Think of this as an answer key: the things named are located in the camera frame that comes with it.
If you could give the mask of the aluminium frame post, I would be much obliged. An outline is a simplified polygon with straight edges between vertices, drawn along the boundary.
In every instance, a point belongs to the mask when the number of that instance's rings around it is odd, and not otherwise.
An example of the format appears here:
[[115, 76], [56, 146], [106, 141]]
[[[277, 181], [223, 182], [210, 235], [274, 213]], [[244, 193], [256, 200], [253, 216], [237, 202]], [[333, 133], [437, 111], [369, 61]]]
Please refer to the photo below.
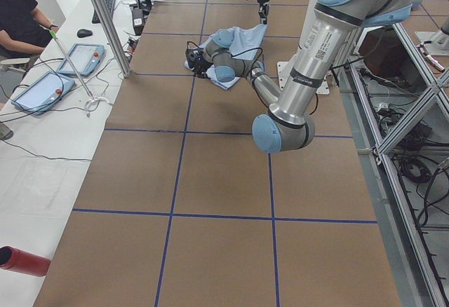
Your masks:
[[113, 20], [110, 17], [109, 11], [106, 7], [106, 3], [104, 0], [91, 0], [91, 2], [96, 13], [98, 14], [100, 24], [102, 25], [103, 31], [107, 37], [116, 61], [119, 64], [121, 73], [124, 78], [128, 78], [131, 73], [130, 66], [119, 40], [119, 35], [116, 32]]

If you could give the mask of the aluminium frame rail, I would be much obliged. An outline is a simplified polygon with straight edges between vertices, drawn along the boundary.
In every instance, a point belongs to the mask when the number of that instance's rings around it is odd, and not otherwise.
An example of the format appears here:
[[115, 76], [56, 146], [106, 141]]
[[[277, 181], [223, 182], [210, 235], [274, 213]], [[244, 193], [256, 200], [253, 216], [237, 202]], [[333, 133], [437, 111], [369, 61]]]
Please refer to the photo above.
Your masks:
[[353, 49], [336, 71], [404, 306], [448, 305], [448, 73], [419, 49], [444, 20], [377, 31], [377, 68]]

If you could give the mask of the near blue teach pendant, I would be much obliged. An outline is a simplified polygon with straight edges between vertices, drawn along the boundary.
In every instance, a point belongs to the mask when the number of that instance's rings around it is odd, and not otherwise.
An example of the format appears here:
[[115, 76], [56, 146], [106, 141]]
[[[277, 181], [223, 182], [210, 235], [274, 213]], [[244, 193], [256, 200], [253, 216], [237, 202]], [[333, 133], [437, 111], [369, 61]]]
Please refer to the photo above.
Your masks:
[[11, 104], [20, 111], [40, 115], [70, 92], [74, 83], [74, 79], [70, 77], [48, 71], [14, 97]]

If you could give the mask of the red cylinder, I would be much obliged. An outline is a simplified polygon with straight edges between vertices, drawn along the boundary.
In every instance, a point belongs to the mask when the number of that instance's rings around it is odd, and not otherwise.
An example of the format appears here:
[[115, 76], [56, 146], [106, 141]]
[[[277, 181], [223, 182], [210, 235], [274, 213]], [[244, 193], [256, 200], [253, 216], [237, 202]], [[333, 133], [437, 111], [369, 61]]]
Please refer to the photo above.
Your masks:
[[47, 274], [51, 260], [11, 246], [1, 247], [1, 269], [36, 277]]

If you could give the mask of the seated person in black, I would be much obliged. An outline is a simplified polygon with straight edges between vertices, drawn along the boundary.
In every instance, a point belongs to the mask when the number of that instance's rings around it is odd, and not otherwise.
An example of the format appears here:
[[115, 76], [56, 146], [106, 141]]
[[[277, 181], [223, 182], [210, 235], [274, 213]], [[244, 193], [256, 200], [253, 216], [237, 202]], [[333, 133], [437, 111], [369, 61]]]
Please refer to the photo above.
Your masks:
[[36, 0], [1, 0], [1, 54], [7, 58], [42, 54], [58, 30]]

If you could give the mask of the blue teach pendant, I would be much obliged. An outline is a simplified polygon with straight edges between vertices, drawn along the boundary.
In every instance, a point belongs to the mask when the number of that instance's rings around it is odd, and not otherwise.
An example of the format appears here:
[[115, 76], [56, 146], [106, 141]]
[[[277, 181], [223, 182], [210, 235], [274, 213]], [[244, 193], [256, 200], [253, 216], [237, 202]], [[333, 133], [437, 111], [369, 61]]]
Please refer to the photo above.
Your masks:
[[14, 97], [11, 104], [20, 111], [40, 115], [70, 92], [74, 83], [74, 79], [70, 77], [48, 71]]
[[105, 55], [105, 47], [100, 44], [75, 43], [69, 50], [69, 59], [81, 77], [90, 76]]

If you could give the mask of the light blue t-shirt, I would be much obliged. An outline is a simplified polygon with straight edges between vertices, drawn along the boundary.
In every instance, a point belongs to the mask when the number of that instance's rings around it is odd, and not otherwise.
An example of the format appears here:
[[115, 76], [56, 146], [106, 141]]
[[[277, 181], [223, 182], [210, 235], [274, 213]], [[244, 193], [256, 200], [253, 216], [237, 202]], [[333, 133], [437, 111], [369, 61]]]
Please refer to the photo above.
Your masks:
[[[236, 59], [253, 60], [258, 48], [262, 44], [267, 25], [258, 24], [250, 29], [230, 27], [227, 29], [233, 36], [230, 52]], [[229, 90], [240, 78], [236, 77], [229, 82], [218, 81], [214, 66], [206, 70], [206, 78], [223, 90]]]

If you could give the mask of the black computer mouse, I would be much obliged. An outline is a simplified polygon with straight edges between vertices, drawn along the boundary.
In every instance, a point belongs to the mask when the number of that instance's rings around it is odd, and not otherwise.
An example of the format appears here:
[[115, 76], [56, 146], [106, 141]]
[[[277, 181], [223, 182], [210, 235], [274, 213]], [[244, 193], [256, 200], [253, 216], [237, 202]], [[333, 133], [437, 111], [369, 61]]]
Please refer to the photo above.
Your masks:
[[79, 29], [76, 33], [78, 38], [86, 38], [93, 35], [93, 32], [89, 29]]

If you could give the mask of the metal reacher stick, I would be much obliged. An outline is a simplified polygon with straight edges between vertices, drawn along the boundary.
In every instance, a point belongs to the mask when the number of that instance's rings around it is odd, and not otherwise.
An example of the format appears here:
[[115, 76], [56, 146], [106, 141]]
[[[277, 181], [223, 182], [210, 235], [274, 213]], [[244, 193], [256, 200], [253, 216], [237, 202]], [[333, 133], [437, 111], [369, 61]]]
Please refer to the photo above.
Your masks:
[[112, 105], [112, 103], [106, 98], [102, 96], [94, 96], [94, 94], [91, 92], [89, 87], [86, 85], [86, 82], [84, 81], [84, 77], [80, 76], [80, 73], [76, 70], [74, 64], [69, 59], [68, 51], [65, 50], [63, 44], [59, 40], [57, 34], [53, 31], [49, 31], [50, 35], [52, 36], [53, 40], [57, 43], [59, 49], [61, 50], [62, 54], [64, 55], [64, 60], [56, 70], [57, 73], [63, 74], [66, 76], [73, 76], [75, 75], [78, 80], [80, 81], [81, 85], [83, 86], [84, 90], [86, 91], [87, 95], [89, 96], [89, 99], [86, 101], [84, 105], [84, 110], [86, 112], [87, 117], [90, 116], [91, 112], [91, 105], [92, 104], [98, 104], [101, 101], [104, 101], [108, 103], [109, 105]]

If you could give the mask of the far blue teach pendant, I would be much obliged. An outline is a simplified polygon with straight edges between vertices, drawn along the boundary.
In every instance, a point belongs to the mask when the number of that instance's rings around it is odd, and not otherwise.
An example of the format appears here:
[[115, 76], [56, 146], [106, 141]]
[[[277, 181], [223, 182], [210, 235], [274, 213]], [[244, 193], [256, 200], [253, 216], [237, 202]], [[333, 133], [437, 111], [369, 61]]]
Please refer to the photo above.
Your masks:
[[69, 50], [69, 59], [81, 77], [90, 76], [105, 55], [105, 47], [100, 44], [75, 43]]

